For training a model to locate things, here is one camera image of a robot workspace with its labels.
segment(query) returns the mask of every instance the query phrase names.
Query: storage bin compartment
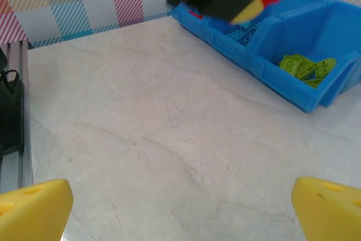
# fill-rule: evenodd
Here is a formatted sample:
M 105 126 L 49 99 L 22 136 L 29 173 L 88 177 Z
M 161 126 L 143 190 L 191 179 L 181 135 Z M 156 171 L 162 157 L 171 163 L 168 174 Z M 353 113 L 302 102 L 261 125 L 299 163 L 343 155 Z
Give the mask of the storage bin compartment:
M 254 58 L 250 71 L 304 111 L 312 111 L 318 104 L 328 106 L 348 81 L 359 82 L 360 17 L 357 6 L 325 0 L 266 20 L 267 31 L 250 52 Z M 313 89 L 277 66 L 285 55 L 293 54 L 316 63 L 335 58 L 337 64 Z M 306 96 L 296 98 L 300 96 L 297 92 Z
M 298 53 L 318 62 L 361 49 L 360 8 L 324 1 L 271 23 L 256 46 L 256 54 L 278 64 L 284 55 Z
M 322 0 L 281 0 L 279 3 L 275 5 L 266 7 L 265 10 L 253 20 L 253 22 L 257 24 L 262 20 L 264 20 L 265 18 L 275 15 L 280 15 L 288 11 L 293 11 L 300 7 L 305 7 L 309 4 L 313 4 L 320 1 Z
M 251 21 L 247 21 L 241 24 L 230 24 L 227 21 L 212 18 L 209 19 L 208 26 L 222 34 L 225 34 L 228 38 L 236 41 L 243 47 L 247 47 L 250 41 L 253 39 L 253 36 L 256 33 L 260 23 L 264 19 L 272 16 L 282 16 L 282 14 L 287 14 L 289 11 L 293 11 L 297 8 L 304 7 L 319 1 L 322 0 L 281 0 L 279 3 L 265 8 L 265 10 L 260 15 Z

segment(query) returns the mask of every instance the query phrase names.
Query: black cable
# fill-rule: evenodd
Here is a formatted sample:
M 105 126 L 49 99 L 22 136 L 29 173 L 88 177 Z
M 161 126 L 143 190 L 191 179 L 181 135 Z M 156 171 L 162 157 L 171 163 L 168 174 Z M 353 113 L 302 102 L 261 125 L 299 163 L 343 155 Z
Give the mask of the black cable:
M 31 44 L 31 42 L 29 42 L 29 39 L 27 39 L 28 42 L 28 49 L 34 49 L 34 46 Z
M 2 71 L 1 72 L 1 75 L 0 75 L 0 83 L 4 83 L 4 85 L 5 85 L 5 87 L 6 87 L 6 89 L 8 90 L 8 92 L 10 93 L 10 94 L 14 94 L 14 92 L 15 92 L 15 89 L 10 85 L 10 83 L 7 81 L 7 75 L 9 74 L 9 73 L 16 73 L 16 75 L 15 75 L 15 79 L 13 80 L 13 82 L 12 82 L 12 84 L 13 85 L 16 85 L 17 84 L 17 82 L 19 81 L 19 77 L 20 77 L 20 75 L 19 75 L 19 73 L 17 72 L 17 70 L 9 70 L 9 71 Z

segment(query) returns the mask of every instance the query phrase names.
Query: marble countertop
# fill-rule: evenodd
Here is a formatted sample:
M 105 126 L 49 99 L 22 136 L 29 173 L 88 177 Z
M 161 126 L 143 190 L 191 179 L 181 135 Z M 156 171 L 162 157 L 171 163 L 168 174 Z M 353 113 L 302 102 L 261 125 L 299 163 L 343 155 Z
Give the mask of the marble countertop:
M 170 17 L 30 50 L 29 78 L 66 241 L 303 240 L 297 177 L 361 187 L 361 86 L 305 114 Z

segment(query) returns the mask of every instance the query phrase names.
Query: blue lego brick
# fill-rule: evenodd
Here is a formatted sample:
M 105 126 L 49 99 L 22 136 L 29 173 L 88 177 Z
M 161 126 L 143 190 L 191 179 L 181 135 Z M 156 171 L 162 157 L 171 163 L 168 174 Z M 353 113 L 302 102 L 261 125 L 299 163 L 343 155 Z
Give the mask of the blue lego brick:
M 187 7 L 179 6 L 173 17 L 305 112 L 329 106 L 361 82 L 361 7 L 337 0 L 281 0 L 248 22 L 236 40 L 232 32 L 241 33 L 239 25 L 209 17 L 199 20 L 187 13 Z M 337 64 L 314 89 L 278 67 L 285 55 L 293 54 L 315 63 L 333 58 Z
M 247 44 L 250 42 L 250 40 L 252 39 L 253 35 L 256 33 L 257 31 L 257 25 L 255 25 L 254 27 L 251 27 L 246 34 L 244 34 L 242 36 L 242 38 L 240 39 L 239 43 L 243 46 L 247 46 Z

